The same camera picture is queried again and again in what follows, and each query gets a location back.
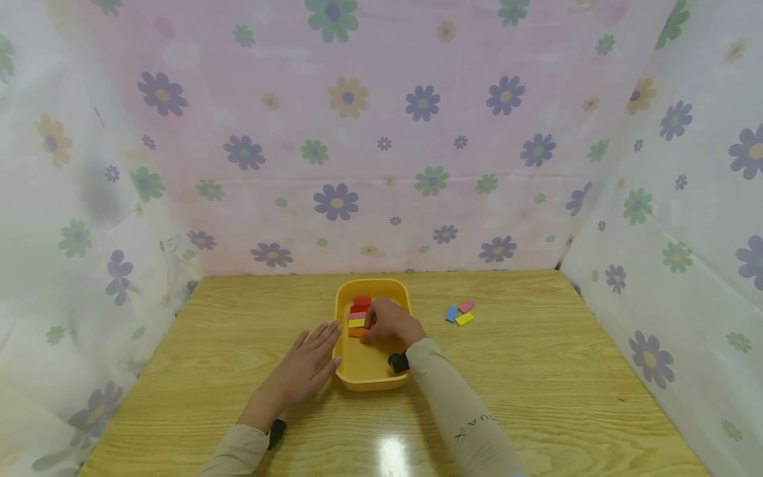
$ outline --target left hand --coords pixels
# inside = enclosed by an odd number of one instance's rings
[[[273,421],[287,408],[315,395],[336,371],[341,358],[320,366],[341,333],[339,321],[322,323],[307,337],[300,333],[284,359],[254,391],[237,424],[246,424],[267,433]]]

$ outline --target blue block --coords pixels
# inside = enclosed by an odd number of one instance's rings
[[[448,307],[448,314],[445,315],[445,321],[450,321],[451,323],[456,322],[456,315],[459,313],[459,307],[452,306]]]

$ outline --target plastic tray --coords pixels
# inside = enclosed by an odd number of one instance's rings
[[[347,336],[347,314],[357,296],[370,296],[372,299],[387,297],[405,308],[408,313],[410,299],[408,290],[393,279],[360,279],[345,283],[336,293],[334,314],[342,327],[342,334],[336,342],[331,356],[341,356],[342,362],[336,375],[351,391],[383,391],[404,385],[410,379],[408,371],[395,375],[387,364],[392,353],[403,353],[405,345],[397,338],[361,344],[358,338]]]

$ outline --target sleeve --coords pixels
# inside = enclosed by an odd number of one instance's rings
[[[268,449],[269,441],[267,434],[254,427],[231,426],[198,477],[249,477]]]
[[[490,411],[433,340],[418,341],[405,354],[461,475],[528,475]]]

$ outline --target wooden table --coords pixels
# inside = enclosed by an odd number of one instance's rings
[[[407,286],[532,475],[706,475],[560,272],[384,276]],[[361,277],[202,280],[80,475],[195,475],[300,330]],[[466,298],[476,319],[446,323]],[[254,475],[457,475],[414,382],[365,394],[331,382],[285,419]]]

